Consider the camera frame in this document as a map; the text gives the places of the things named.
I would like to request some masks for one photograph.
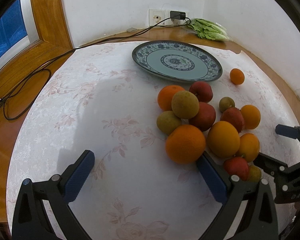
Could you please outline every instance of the lettuce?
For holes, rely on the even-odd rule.
[[[230,38],[223,26],[204,20],[192,19],[189,28],[196,31],[199,38],[208,39],[213,41],[229,41]]]

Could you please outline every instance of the blue gripper pad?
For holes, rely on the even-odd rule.
[[[84,182],[94,166],[94,162],[94,153],[86,150],[75,164],[68,166],[68,168],[65,170],[64,173],[66,173],[68,169],[75,168],[64,186],[63,200],[66,203],[72,202],[77,198]]]
[[[283,124],[278,124],[275,127],[275,132],[279,135],[289,137],[292,139],[298,139],[299,138],[299,131],[298,128],[286,126]]]
[[[214,199],[225,204],[227,202],[227,187],[216,170],[204,155],[201,155],[196,164]]]

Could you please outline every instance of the plate rim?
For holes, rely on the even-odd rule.
[[[213,80],[209,80],[209,81],[205,81],[205,82],[212,82],[212,81],[215,81],[217,79],[219,79],[221,76],[222,76],[222,73],[223,73],[223,69],[222,69],[222,66],[221,66],[221,63],[213,56],[211,55],[209,52],[207,52],[206,50],[204,49],[201,49],[195,45],[192,45],[192,44],[189,44],[189,43],[186,43],[186,42],[181,42],[181,41],[169,41],[169,40],[157,40],[157,41],[146,41],[138,46],[136,46],[133,51],[132,51],[132,58],[134,60],[135,63],[137,63],[142,69],[146,69],[145,67],[143,67],[141,64],[139,64],[139,62],[137,61],[137,57],[136,57],[136,54],[137,54],[137,51],[141,48],[141,47],[144,47],[146,46],[147,44],[153,44],[153,43],[158,43],[158,42],[170,42],[170,43],[176,43],[176,44],[182,44],[182,45],[186,45],[186,46],[189,46],[189,47],[192,47],[192,48],[196,48],[198,50],[201,50],[202,52],[206,53],[208,56],[210,56],[216,63],[217,63],[217,66],[219,67],[220,69],[220,72],[219,72],[219,75],[216,76]],[[148,72],[156,75],[156,76],[161,76],[163,78],[169,78],[170,80],[171,79],[174,79],[176,81],[179,81],[179,82],[192,82],[192,81],[202,81],[204,79],[197,79],[197,80],[194,80],[194,79],[179,79],[179,78],[175,78],[175,77],[171,77],[171,76],[167,76],[165,74],[158,74],[152,70],[149,70],[147,69]]]

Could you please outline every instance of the blue and white plate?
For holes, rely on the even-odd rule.
[[[220,62],[196,46],[178,41],[149,41],[137,46],[133,60],[156,76],[184,83],[221,77]]]

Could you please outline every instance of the black cable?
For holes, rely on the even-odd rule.
[[[137,32],[135,34],[132,34],[130,36],[126,36],[126,37],[112,37],[112,38],[105,38],[101,41],[96,41],[94,43],[91,43],[91,44],[88,44],[88,45],[84,45],[84,46],[81,46],[81,47],[78,47],[78,48],[75,48],[75,49],[71,49],[57,57],[54,57],[52,59],[49,59],[48,61],[46,61],[45,63],[41,64],[39,67],[37,67],[36,69],[34,69],[33,71],[31,71],[31,73],[29,73],[26,77],[24,77],[7,95],[5,95],[3,98],[0,98],[0,108],[1,106],[3,106],[3,116],[5,117],[5,119],[7,119],[8,121],[14,121],[16,119],[18,119],[20,116],[22,116],[33,104],[34,104],[34,101],[37,99],[37,97],[39,96],[41,90],[44,88],[44,86],[48,83],[48,81],[50,80],[51,76],[52,76],[52,73],[51,73],[51,70],[47,69],[47,67],[49,65],[51,65],[53,62],[55,62],[56,60],[64,57],[65,55],[68,55],[70,53],[73,53],[75,52],[76,50],[78,49],[84,49],[86,47],[90,47],[92,45],[96,45],[96,44],[100,44],[100,43],[103,43],[103,42],[107,42],[107,41],[114,41],[114,40],[123,40],[123,39],[129,39],[129,38],[133,38],[133,37],[136,37],[136,36],[140,36],[146,32],[148,32],[149,30],[151,30],[152,28],[154,27],[165,27],[165,28],[174,28],[174,27],[181,27],[181,26],[188,26],[189,24],[191,24],[191,19],[186,17],[186,19],[189,20],[189,22],[187,21],[185,24],[182,24],[182,25],[173,25],[173,26],[161,26],[159,24],[161,24],[162,22],[166,21],[166,20],[169,20],[171,19],[171,17],[169,18],[166,18],[160,22],[158,22],[157,24],[153,25],[153,26],[150,26],[140,32]],[[6,101],[9,99],[9,98],[13,98],[14,96],[16,96],[20,91],[21,89],[25,86],[25,84],[28,82],[28,80],[30,78],[32,78],[34,75],[36,75],[37,73],[39,72],[42,72],[42,71],[48,71],[49,72],[49,76],[45,82],[45,84],[43,85],[43,87],[40,89],[39,93],[37,94],[37,96],[34,98],[34,100],[32,100],[32,102],[26,107],[26,109],[24,109],[20,114],[18,114],[16,117],[13,117],[13,118],[9,118],[6,113],[5,113],[5,103]],[[15,93],[13,94],[13,92],[22,84],[22,86],[20,87],[20,89]]]

